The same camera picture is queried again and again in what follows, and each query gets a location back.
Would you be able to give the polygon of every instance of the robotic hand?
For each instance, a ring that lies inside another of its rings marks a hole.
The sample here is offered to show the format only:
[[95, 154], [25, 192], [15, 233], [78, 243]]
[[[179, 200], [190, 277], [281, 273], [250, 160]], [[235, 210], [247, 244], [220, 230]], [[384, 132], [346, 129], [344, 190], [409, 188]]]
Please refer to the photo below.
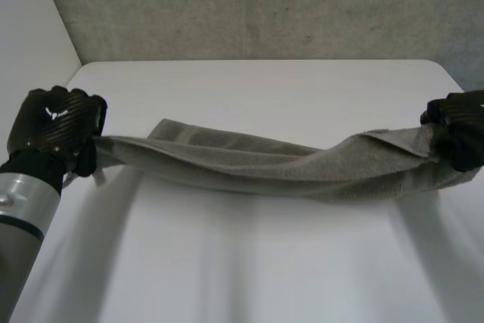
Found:
[[458, 172], [484, 165], [484, 91], [448, 94], [428, 103], [420, 123], [443, 125], [435, 148]]
[[0, 321], [8, 321], [61, 198], [66, 172], [96, 170], [92, 136], [100, 135], [106, 101], [60, 86], [31, 91], [8, 138], [0, 166]]

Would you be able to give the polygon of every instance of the screw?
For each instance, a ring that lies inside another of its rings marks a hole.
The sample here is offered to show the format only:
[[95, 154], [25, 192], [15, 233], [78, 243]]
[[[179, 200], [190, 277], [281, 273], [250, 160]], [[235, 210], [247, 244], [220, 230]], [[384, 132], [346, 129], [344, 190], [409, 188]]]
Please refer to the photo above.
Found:
[[14, 200], [6, 194], [6, 193], [0, 193], [0, 207], [8, 207], [14, 204]]

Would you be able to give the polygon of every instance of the robotic arm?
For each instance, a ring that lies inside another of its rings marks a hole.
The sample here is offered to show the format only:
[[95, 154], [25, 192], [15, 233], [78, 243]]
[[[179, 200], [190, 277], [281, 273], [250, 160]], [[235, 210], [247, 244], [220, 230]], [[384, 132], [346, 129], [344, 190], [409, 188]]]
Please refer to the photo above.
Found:
[[93, 135], [100, 135], [106, 101], [56, 86], [31, 91], [0, 166], [0, 321], [8, 321], [61, 199], [66, 172], [96, 169]]

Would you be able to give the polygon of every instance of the white table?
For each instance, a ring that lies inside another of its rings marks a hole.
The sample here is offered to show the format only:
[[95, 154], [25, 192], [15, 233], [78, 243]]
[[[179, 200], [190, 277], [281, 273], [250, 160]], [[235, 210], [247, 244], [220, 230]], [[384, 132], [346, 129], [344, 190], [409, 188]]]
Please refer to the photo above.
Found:
[[[329, 148], [417, 126], [460, 92], [429, 61], [164, 61], [84, 66], [104, 134], [162, 118]], [[484, 316], [482, 174], [348, 206], [206, 191], [130, 168], [67, 190], [12, 322], [472, 322]]]

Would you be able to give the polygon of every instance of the white wall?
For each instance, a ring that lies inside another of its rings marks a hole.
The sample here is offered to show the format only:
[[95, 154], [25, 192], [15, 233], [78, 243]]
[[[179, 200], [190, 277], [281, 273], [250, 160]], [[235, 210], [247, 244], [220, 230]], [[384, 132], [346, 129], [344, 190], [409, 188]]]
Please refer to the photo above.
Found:
[[53, 0], [0, 0], [0, 163], [27, 92], [66, 85], [80, 67]]

